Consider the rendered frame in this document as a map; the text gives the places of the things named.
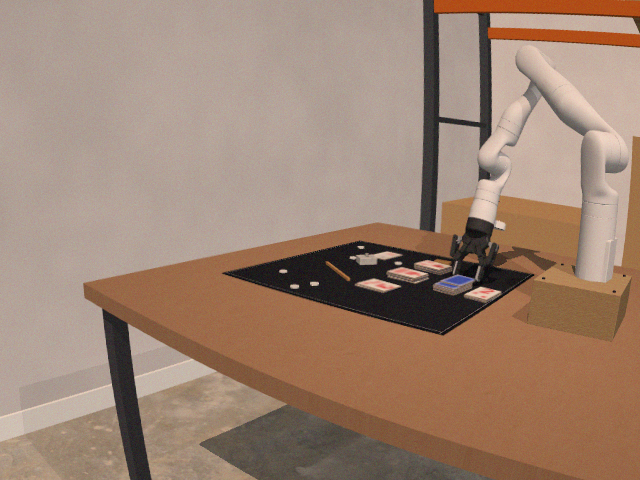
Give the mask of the white playing card with red pips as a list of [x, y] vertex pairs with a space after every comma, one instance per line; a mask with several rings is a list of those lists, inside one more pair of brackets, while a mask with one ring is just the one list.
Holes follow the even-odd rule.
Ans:
[[429, 269], [433, 269], [433, 270], [437, 270], [437, 271], [441, 271], [441, 270], [444, 270], [444, 269], [452, 267], [450, 265], [445, 265], [445, 264], [441, 264], [441, 263], [437, 263], [437, 262], [433, 262], [433, 261], [429, 261], [429, 260], [418, 262], [418, 263], [414, 263], [414, 265], [425, 267], [425, 268], [429, 268]]
[[391, 274], [395, 274], [395, 275], [399, 275], [399, 276], [403, 276], [411, 279], [417, 279], [417, 278], [428, 275], [428, 273], [415, 271], [415, 270], [411, 270], [403, 267], [387, 271], [387, 273], [391, 273]]

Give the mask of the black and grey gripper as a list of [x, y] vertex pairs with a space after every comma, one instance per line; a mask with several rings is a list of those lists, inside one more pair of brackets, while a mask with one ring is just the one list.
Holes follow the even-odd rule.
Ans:
[[[494, 224], [491, 222], [480, 218], [468, 217], [465, 234], [463, 236], [457, 236], [456, 234], [453, 235], [450, 256], [455, 260], [452, 268], [454, 276], [459, 275], [462, 264], [461, 261], [470, 253], [476, 254], [479, 259], [480, 266], [477, 268], [475, 281], [480, 282], [480, 279], [482, 280], [485, 268], [493, 266], [499, 250], [498, 244], [490, 242], [493, 228]], [[459, 249], [462, 241], [463, 245]], [[486, 260], [485, 250], [488, 247], [490, 251]]]

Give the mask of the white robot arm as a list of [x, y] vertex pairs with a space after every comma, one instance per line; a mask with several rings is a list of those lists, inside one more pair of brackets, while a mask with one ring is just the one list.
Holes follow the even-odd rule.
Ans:
[[582, 209], [575, 276], [606, 283], [613, 275], [619, 195], [607, 184], [605, 173], [619, 173], [627, 167], [626, 143], [538, 48], [521, 47], [515, 62], [518, 70], [533, 83], [530, 81], [526, 92], [505, 109], [496, 130], [479, 150], [478, 164], [491, 177], [478, 182], [468, 217], [486, 220], [494, 224], [493, 229], [505, 231], [506, 224], [495, 219], [512, 163], [500, 150], [505, 145], [513, 147], [517, 144], [529, 115], [543, 96], [564, 124], [584, 136], [581, 144]]

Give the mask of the blue card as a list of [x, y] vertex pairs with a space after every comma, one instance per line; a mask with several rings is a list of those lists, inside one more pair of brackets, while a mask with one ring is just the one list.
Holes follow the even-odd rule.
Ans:
[[[470, 284], [472, 284], [472, 283], [470, 283]], [[470, 284], [467, 284], [467, 285], [470, 285]], [[462, 287], [458, 287], [458, 286], [454, 286], [454, 285], [450, 285], [450, 284], [446, 284], [446, 283], [442, 283], [442, 282], [435, 283], [434, 285], [440, 286], [440, 287], [444, 287], [444, 288], [447, 288], [447, 289], [451, 289], [451, 290], [457, 290], [457, 289], [460, 289], [462, 287], [467, 286], [467, 285], [465, 285], [465, 286], [462, 286]]]

